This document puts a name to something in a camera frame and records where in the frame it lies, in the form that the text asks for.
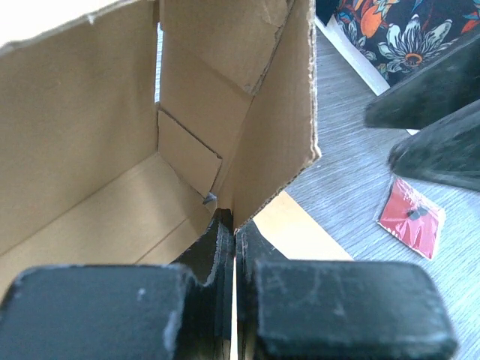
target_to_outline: black wooden piece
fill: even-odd
[[[260,261],[255,359],[450,359],[434,284],[399,262]]]
[[[445,55],[380,95],[368,107],[371,128],[420,130],[480,99],[480,28]]]
[[[397,144],[388,163],[399,176],[480,191],[480,100]]]
[[[230,210],[217,209],[205,233],[173,263],[188,266],[196,279],[204,285],[191,308],[204,317],[199,324],[203,334],[230,340],[232,331],[233,217]]]
[[[456,342],[418,267],[290,261],[218,209],[175,263],[29,269],[0,307],[0,359],[448,359]]]
[[[1,305],[0,359],[174,359],[194,286],[179,265],[31,268]]]
[[[0,359],[222,359],[231,327],[232,224],[230,211],[218,209],[172,265],[27,270],[0,307]]]
[[[235,236],[237,280],[238,358],[252,359],[257,330],[254,268],[258,260],[288,259],[262,236],[257,225],[246,223]]]

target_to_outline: black object in red packet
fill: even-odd
[[[437,252],[445,218],[443,208],[396,178],[377,222],[406,246],[431,260]]]

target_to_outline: white flower print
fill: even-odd
[[[350,21],[348,26],[345,26],[345,23],[343,21],[339,21],[338,25],[342,28],[343,33],[348,37],[348,40],[350,40],[350,43],[368,60],[371,62],[377,60],[377,56],[375,55],[375,52],[368,51],[364,49],[363,47],[365,46],[365,43],[367,41],[366,36],[361,36],[359,37],[359,31],[357,30],[357,24],[356,21],[353,19]]]
[[[454,42],[442,43],[451,27],[452,21],[448,19],[425,34],[418,15],[412,16],[403,34],[398,25],[390,24],[386,43],[378,44],[379,52],[390,60],[387,71],[408,73],[421,63],[439,55]]]

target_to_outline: corrugated cardboard edge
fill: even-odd
[[[120,1],[114,2],[113,4],[107,5],[106,7],[102,7],[101,9],[98,9],[96,11],[82,14],[76,19],[72,19],[63,24],[58,24],[54,28],[43,31],[35,35],[34,37],[25,38],[25,39],[20,38],[16,40],[11,40],[7,43],[0,44],[0,56],[3,56],[4,54],[7,54],[17,49],[29,47],[32,44],[36,44],[37,42],[42,41],[43,39],[49,38],[55,34],[58,34],[59,32],[64,32],[65,30],[68,30],[70,28],[83,24],[85,22],[89,22],[93,24],[95,22],[95,19],[97,19],[98,17],[102,17],[103,15],[109,13],[110,11],[115,11],[119,8],[122,8],[129,4],[133,4],[134,2],[138,2],[138,1],[142,1],[142,0],[120,0]]]
[[[275,197],[277,197],[288,185],[292,184],[308,167],[310,167],[315,161],[322,157],[322,152],[318,146],[318,133],[317,133],[317,117],[318,117],[318,91],[317,91],[317,30],[315,26],[315,0],[310,0],[310,10],[307,13],[308,25],[309,25],[309,37],[308,43],[310,44],[310,63],[308,70],[310,73],[310,96],[312,98],[311,114],[311,158],[307,160],[297,175],[295,175],[284,186],[279,187],[277,191],[270,196],[263,204],[256,210],[246,221],[235,228],[243,227],[248,221],[251,221],[259,212],[261,212]]]

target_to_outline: gray wood grain floor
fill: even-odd
[[[445,208],[447,220],[433,261],[403,246],[374,222],[374,215],[391,177],[389,150],[408,133],[363,127],[364,108],[375,95],[322,34],[317,76],[322,158],[287,192],[354,259],[406,261],[426,269],[453,319],[460,340],[457,359],[480,359],[480,195],[407,179]]]

